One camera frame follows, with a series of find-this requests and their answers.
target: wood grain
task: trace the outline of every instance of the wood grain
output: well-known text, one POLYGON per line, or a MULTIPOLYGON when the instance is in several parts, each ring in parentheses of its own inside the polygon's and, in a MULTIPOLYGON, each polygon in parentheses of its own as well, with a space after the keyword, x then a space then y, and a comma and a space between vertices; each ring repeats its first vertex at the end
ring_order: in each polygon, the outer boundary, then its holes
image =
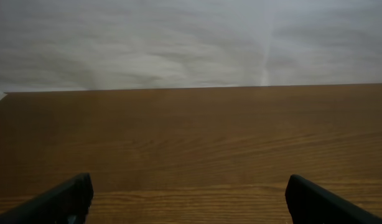
POLYGON ((291 223, 291 174, 382 217, 382 85, 0 102, 0 213, 79 172, 95 188, 88 223, 291 223))

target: wooden table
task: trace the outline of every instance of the wooden table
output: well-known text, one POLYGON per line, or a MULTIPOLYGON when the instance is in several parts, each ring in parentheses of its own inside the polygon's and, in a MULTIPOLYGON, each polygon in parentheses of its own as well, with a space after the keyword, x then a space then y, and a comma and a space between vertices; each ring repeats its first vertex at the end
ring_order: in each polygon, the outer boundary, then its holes
POLYGON ((10 93, 0 213, 90 172, 92 223, 292 223, 300 174, 382 217, 382 85, 10 93))

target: black plastic part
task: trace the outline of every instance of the black plastic part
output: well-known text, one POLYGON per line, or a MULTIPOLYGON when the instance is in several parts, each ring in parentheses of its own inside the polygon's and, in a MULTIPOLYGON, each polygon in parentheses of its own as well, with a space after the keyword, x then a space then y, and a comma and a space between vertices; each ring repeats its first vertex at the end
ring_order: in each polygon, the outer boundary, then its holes
POLYGON ((294 224, 382 224, 382 219, 335 194, 292 175, 285 193, 294 224))
POLYGON ((79 174, 44 194, 1 214, 0 224, 84 223, 92 199, 93 186, 90 175, 79 174))

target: white curtain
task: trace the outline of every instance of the white curtain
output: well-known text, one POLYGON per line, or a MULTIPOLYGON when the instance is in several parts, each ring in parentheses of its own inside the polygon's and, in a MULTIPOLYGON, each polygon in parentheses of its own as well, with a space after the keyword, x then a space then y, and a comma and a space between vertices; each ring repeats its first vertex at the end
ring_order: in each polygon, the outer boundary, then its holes
POLYGON ((0 91, 382 82, 382 0, 0 0, 0 91))

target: white backdrop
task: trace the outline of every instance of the white backdrop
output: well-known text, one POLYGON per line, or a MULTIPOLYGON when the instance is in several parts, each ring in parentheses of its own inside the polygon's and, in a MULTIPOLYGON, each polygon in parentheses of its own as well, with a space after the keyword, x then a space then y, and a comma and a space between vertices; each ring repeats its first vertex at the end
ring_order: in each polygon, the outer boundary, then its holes
POLYGON ((0 91, 382 82, 382 0, 0 0, 0 91))

